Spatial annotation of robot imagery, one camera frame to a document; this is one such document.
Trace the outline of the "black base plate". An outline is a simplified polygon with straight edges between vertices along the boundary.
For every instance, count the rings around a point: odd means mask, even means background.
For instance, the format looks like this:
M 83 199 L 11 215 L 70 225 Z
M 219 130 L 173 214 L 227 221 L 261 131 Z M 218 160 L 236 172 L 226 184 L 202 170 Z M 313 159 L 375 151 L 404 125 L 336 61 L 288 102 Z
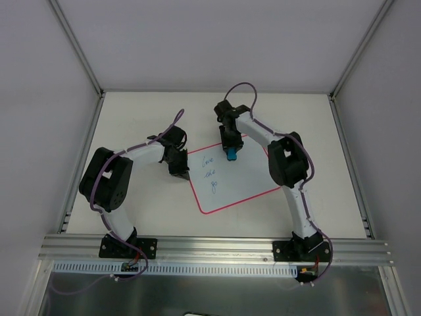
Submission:
M 127 246 L 110 234 L 106 234 L 101 240 L 98 256 L 105 259 L 134 259 L 138 254 L 142 258 L 143 256 L 134 249 L 137 248 L 145 254 L 146 258 L 156 258 L 158 244 L 156 238 L 132 236 L 129 238 L 128 243 L 132 246 Z
M 332 251 L 329 243 L 322 242 L 316 246 L 306 247 L 304 243 L 296 240 L 281 241 L 272 243 L 272 252 L 275 262 L 313 262 L 327 263 L 332 258 Z

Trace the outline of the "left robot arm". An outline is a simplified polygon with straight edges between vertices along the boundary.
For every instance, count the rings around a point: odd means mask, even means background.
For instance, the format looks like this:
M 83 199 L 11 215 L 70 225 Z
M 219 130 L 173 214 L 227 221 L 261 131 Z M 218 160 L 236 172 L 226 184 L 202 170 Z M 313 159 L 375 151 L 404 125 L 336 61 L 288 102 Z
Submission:
M 100 258 L 133 259 L 147 252 L 148 242 L 137 237 L 135 226 L 123 208 L 132 171 L 153 163 L 166 163 L 170 176 L 190 180 L 187 163 L 187 133 L 177 126 L 143 144 L 119 152 L 98 148 L 80 181 L 79 192 L 101 216 L 108 233 L 101 240 Z

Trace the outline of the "left aluminium frame post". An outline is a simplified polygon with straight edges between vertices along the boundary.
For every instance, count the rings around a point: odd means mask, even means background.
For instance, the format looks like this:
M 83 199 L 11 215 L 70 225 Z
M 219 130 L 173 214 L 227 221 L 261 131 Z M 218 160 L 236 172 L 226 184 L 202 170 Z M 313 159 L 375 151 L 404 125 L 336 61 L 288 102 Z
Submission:
M 48 5 L 50 6 L 55 18 L 57 19 L 57 22 L 59 23 L 62 31 L 64 32 L 73 52 L 75 53 L 77 59 L 79 60 L 79 63 L 81 64 L 95 94 L 102 98 L 104 90 L 101 87 L 87 57 L 84 53 L 84 50 L 82 49 L 82 46 L 80 45 L 80 42 L 78 38 L 76 37 L 73 28 L 71 24 L 69 23 L 65 12 L 57 0 L 47 0 Z

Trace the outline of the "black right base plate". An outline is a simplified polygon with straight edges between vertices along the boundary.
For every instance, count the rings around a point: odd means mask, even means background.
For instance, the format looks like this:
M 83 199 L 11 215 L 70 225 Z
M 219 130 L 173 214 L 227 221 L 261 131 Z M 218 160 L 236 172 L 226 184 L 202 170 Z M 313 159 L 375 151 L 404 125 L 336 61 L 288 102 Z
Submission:
M 272 243 L 272 252 L 275 262 L 313 262 L 327 263 L 332 258 L 332 251 L 329 243 L 322 242 L 316 246 L 306 247 L 304 243 L 296 240 L 281 241 Z

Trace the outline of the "right aluminium frame post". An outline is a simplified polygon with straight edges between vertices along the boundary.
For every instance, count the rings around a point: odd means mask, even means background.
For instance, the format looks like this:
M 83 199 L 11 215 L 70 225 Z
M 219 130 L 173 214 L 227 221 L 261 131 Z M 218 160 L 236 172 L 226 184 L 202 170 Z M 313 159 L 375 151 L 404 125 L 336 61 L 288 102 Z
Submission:
M 339 77 L 337 84 L 335 85 L 334 89 L 331 91 L 330 93 L 331 99 L 335 99 L 338 96 L 341 89 L 344 87 L 345 83 L 348 81 L 350 75 L 352 74 L 355 67 L 357 66 L 357 63 L 359 62 L 366 48 L 369 46 L 372 38 L 376 34 L 377 30 L 381 26 L 382 22 L 384 21 L 385 17 L 391 10 L 394 3 L 395 3 L 395 0 L 382 1 L 380 8 L 374 15 L 374 18 L 372 19 L 367 30 L 365 31 L 362 39 L 359 41 L 359 44 L 357 45 L 357 48 L 354 50 L 344 71 L 341 73 L 341 76 Z

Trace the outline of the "pink framed whiteboard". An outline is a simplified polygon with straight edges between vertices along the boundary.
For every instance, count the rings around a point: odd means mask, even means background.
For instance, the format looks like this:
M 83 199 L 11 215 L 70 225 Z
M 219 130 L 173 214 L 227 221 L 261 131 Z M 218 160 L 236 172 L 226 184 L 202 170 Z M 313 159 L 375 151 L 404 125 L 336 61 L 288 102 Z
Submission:
M 187 160 L 191 189 L 204 215 L 280 189 L 269 174 L 266 150 L 246 135 L 235 161 L 228 160 L 222 144 L 192 151 Z

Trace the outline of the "aluminium frame post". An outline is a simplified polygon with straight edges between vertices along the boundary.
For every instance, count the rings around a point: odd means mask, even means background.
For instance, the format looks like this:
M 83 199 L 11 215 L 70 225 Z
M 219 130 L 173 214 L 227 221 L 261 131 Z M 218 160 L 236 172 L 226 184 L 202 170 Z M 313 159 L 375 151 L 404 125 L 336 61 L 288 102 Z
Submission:
M 82 46 L 80 45 L 80 42 L 78 38 L 76 37 L 73 28 L 71 24 L 69 23 L 65 12 L 57 0 L 47 0 L 48 5 L 50 6 L 55 18 L 57 19 L 57 22 L 59 23 L 62 31 L 64 32 L 73 52 L 75 53 L 77 59 L 79 60 L 79 63 L 81 64 L 95 94 L 102 98 L 104 90 L 101 87 L 87 57 L 84 53 L 84 50 L 82 49 Z
M 348 81 L 350 75 L 352 74 L 355 67 L 357 66 L 357 63 L 359 62 L 366 48 L 369 46 L 372 38 L 376 34 L 377 30 L 381 26 L 382 22 L 384 21 L 385 17 L 391 10 L 394 3 L 395 3 L 395 0 L 382 1 L 380 8 L 374 15 L 374 18 L 372 19 L 367 30 L 365 31 L 362 39 L 359 41 L 359 44 L 357 45 L 357 48 L 354 50 L 344 71 L 341 73 L 341 76 L 339 77 L 337 84 L 335 85 L 334 89 L 331 91 L 330 93 L 331 99 L 335 99 L 338 96 L 341 89 L 344 87 L 345 83 Z

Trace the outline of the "aluminium mounting rail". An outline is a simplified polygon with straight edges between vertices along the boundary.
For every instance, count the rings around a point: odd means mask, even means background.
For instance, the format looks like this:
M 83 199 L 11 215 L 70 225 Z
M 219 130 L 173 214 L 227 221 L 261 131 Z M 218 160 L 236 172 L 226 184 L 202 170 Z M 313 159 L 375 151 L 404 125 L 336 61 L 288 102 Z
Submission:
M 102 235 L 48 234 L 44 237 L 39 259 L 99 258 Z M 260 264 L 273 263 L 282 253 L 273 238 L 211 238 L 157 236 L 156 260 L 175 263 Z M 394 266 L 395 260 L 387 242 L 371 239 L 332 240 L 333 265 Z

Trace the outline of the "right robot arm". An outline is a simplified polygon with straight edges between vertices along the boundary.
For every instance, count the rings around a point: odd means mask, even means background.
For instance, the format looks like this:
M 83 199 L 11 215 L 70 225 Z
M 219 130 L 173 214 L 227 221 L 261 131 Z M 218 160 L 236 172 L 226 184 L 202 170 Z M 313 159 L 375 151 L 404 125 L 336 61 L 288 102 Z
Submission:
M 227 160 L 237 159 L 237 152 L 243 147 L 244 134 L 266 149 L 269 174 L 282 187 L 293 223 L 291 240 L 280 249 L 280 253 L 291 261 L 315 261 L 324 239 L 311 219 L 306 201 L 304 185 L 310 180 L 308 170 L 314 165 L 300 135 L 296 132 L 275 132 L 252 117 L 250 108 L 245 105 L 233 107 L 226 99 L 217 103 L 214 112 L 220 123 L 222 148 Z

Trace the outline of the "blue whiteboard eraser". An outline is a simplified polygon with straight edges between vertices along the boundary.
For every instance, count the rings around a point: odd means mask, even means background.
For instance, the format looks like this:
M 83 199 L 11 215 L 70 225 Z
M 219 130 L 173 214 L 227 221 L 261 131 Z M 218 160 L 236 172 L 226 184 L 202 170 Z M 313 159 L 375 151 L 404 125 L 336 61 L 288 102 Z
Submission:
M 232 147 L 227 150 L 227 160 L 236 161 L 237 160 L 237 151 L 236 148 Z

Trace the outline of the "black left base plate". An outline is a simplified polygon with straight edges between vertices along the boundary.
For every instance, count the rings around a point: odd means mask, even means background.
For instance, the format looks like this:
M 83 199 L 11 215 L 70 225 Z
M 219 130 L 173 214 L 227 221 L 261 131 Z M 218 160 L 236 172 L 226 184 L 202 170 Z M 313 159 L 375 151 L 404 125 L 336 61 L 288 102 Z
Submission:
M 132 246 L 127 246 L 110 234 L 106 234 L 101 240 L 98 256 L 105 259 L 134 259 L 138 254 L 142 258 L 143 256 L 134 249 L 137 248 L 145 254 L 146 258 L 156 258 L 158 244 L 156 238 L 132 236 L 129 238 L 128 243 Z

